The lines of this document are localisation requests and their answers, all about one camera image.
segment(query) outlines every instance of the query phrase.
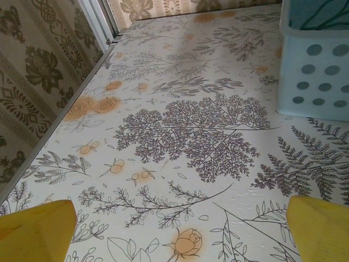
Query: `yellow object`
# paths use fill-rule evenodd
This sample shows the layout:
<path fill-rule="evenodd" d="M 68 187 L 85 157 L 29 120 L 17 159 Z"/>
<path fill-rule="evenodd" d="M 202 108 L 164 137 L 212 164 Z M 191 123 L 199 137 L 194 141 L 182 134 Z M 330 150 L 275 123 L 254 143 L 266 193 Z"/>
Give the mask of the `yellow object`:
<path fill-rule="evenodd" d="M 0 217 L 0 261 L 63 262 L 75 225 L 70 200 Z"/>
<path fill-rule="evenodd" d="M 348 207 L 292 196 L 286 217 L 302 262 L 349 261 Z"/>

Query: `patterned wallpaper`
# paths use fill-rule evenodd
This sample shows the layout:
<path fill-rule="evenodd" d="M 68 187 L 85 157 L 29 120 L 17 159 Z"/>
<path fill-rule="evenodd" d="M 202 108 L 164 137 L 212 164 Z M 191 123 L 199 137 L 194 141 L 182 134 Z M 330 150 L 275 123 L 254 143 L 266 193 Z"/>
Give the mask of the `patterned wallpaper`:
<path fill-rule="evenodd" d="M 77 0 L 0 3 L 0 190 L 101 57 Z"/>
<path fill-rule="evenodd" d="M 281 3 L 281 0 L 108 0 L 120 29 L 151 17 Z"/>

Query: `damask wallpaper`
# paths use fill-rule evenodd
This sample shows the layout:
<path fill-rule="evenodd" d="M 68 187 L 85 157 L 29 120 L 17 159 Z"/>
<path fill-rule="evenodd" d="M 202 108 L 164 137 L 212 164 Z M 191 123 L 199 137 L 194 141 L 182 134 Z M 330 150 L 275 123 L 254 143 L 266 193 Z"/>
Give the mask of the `damask wallpaper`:
<path fill-rule="evenodd" d="M 0 190 L 102 51 L 77 0 L 0 3 Z"/>
<path fill-rule="evenodd" d="M 281 3 L 281 0 L 108 0 L 120 29 L 151 17 Z"/>

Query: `basket hole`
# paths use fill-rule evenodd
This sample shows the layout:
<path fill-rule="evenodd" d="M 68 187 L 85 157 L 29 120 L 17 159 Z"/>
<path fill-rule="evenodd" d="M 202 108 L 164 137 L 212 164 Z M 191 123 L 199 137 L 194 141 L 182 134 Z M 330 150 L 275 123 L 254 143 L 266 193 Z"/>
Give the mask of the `basket hole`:
<path fill-rule="evenodd" d="M 328 91 L 332 88 L 332 85 L 329 83 L 322 83 L 321 85 L 318 86 L 318 89 L 322 92 Z"/>
<path fill-rule="evenodd" d="M 332 50 L 332 54 L 334 56 L 343 56 L 346 55 L 349 52 L 349 46 L 348 45 L 338 45 Z"/>
<path fill-rule="evenodd" d="M 302 67 L 303 74 L 312 74 L 314 71 L 315 67 L 312 64 L 306 64 L 304 67 Z"/>
<path fill-rule="evenodd" d="M 338 65 L 330 65 L 325 69 L 325 74 L 327 75 L 336 75 L 340 71 L 340 67 Z"/>
<path fill-rule="evenodd" d="M 322 105 L 323 103 L 325 103 L 325 100 L 323 100 L 322 98 L 316 98 L 312 101 L 312 103 L 314 105 Z"/>
<path fill-rule="evenodd" d="M 341 90 L 343 93 L 349 93 L 349 85 L 342 87 Z"/>
<path fill-rule="evenodd" d="M 308 49 L 306 50 L 306 52 L 308 53 L 309 56 L 316 56 L 319 53 L 321 53 L 322 51 L 322 47 L 321 45 L 311 45 L 310 47 L 308 47 Z"/>
<path fill-rule="evenodd" d="M 334 102 L 333 105 L 334 105 L 336 108 L 343 108 L 344 106 L 347 105 L 347 101 L 339 100 L 339 101 Z"/>
<path fill-rule="evenodd" d="M 309 83 L 308 82 L 299 82 L 297 84 L 297 88 L 300 90 L 304 90 L 307 89 L 309 87 Z"/>
<path fill-rule="evenodd" d="M 304 101 L 304 98 L 303 97 L 294 97 L 293 98 L 293 102 L 296 103 L 296 104 L 300 104 Z"/>

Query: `plastic crate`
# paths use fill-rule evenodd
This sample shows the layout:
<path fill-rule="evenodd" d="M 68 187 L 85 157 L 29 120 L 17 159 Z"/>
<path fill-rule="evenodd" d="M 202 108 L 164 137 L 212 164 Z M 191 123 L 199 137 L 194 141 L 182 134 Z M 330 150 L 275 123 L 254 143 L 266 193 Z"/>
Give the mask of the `plastic crate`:
<path fill-rule="evenodd" d="M 284 0 L 280 114 L 349 121 L 349 0 Z"/>

